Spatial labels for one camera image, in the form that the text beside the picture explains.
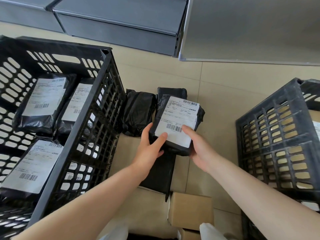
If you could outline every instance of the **person's right arm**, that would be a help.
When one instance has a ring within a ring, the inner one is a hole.
[[[183,125],[182,130],[193,141],[193,162],[218,181],[267,239],[319,238],[319,213],[223,158],[190,127]]]

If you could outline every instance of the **flat black package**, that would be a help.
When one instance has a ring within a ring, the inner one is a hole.
[[[74,89],[76,75],[46,73],[39,76],[12,120],[16,131],[52,137],[56,119]]]
[[[191,139],[182,131],[182,125],[188,125],[196,131],[204,115],[205,111],[198,103],[168,94],[162,95],[149,131],[150,143],[167,132],[168,138],[162,149],[180,156],[189,156]]]
[[[188,94],[185,88],[160,88],[158,87],[158,103],[160,102],[162,95],[170,94],[181,99],[187,99]]]
[[[165,194],[165,201],[167,201],[170,194],[175,161],[175,154],[164,151],[164,153],[156,159],[148,176],[140,183],[140,187]]]
[[[152,114],[157,105],[156,95],[127,89],[126,96],[126,105],[121,117],[122,133],[139,137],[143,129],[152,122]]]
[[[8,199],[38,200],[63,146],[39,137],[22,155],[0,187]]]
[[[64,104],[55,125],[55,137],[62,145],[67,141],[94,81],[95,78],[82,78],[73,94]],[[90,130],[85,128],[84,134],[88,136]]]

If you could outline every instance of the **person's left hand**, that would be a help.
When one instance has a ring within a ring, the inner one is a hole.
[[[152,127],[152,123],[144,128],[141,141],[137,149],[136,156],[134,157],[132,164],[137,167],[140,173],[143,174],[144,179],[148,176],[151,167],[158,157],[163,154],[163,151],[160,151],[160,148],[165,143],[168,133],[162,133],[157,140],[150,145],[149,142],[149,130]]]

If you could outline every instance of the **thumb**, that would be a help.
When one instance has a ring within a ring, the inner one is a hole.
[[[168,138],[168,133],[167,132],[162,133],[157,138],[157,140],[152,144],[152,147],[155,147],[159,151],[162,145],[166,142],[167,138]]]
[[[186,125],[182,125],[182,130],[185,134],[187,134],[188,136],[190,136],[190,138],[193,140],[196,136],[198,136],[198,134],[191,129],[189,126]]]

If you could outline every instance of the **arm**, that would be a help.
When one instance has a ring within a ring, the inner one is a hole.
[[[320,214],[223,158],[191,128],[182,130],[193,141],[195,165],[218,181],[267,239],[319,238]]]
[[[95,240],[130,193],[147,177],[167,138],[150,145],[149,124],[132,164],[29,227],[15,240]]]

